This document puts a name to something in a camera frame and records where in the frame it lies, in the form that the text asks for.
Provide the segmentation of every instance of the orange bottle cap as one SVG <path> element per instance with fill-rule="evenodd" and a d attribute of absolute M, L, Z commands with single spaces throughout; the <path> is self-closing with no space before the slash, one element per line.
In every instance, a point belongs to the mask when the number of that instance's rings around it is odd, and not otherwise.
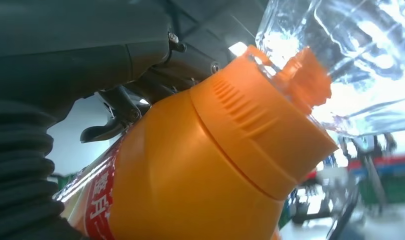
<path fill-rule="evenodd" d="M 255 57 L 264 64 L 270 62 L 250 46 L 245 54 L 192 88 L 190 94 L 203 125 L 237 173 L 267 196 L 283 200 L 337 146 L 307 119 L 305 111 L 293 105 L 294 99 L 287 100 L 273 87 L 260 72 Z M 302 59 L 303 65 L 313 60 L 307 51 L 296 58 Z M 300 77 L 306 68 L 298 67 L 293 76 L 273 79 L 273 83 L 291 81 L 285 88 L 291 96 L 304 93 L 303 98 L 311 103 L 321 102 L 318 93 L 305 90 L 312 87 Z M 316 74 L 313 78 L 323 81 Z"/>

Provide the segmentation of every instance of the floor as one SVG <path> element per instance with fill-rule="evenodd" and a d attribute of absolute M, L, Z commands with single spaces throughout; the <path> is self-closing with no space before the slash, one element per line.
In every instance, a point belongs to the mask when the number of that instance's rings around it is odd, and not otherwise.
<path fill-rule="evenodd" d="M 332 223 L 331 218 L 307 221 L 303 226 L 289 222 L 280 234 L 283 240 L 325 240 Z M 383 217 L 367 217 L 358 230 L 365 240 L 405 240 L 405 204 L 392 205 Z"/>

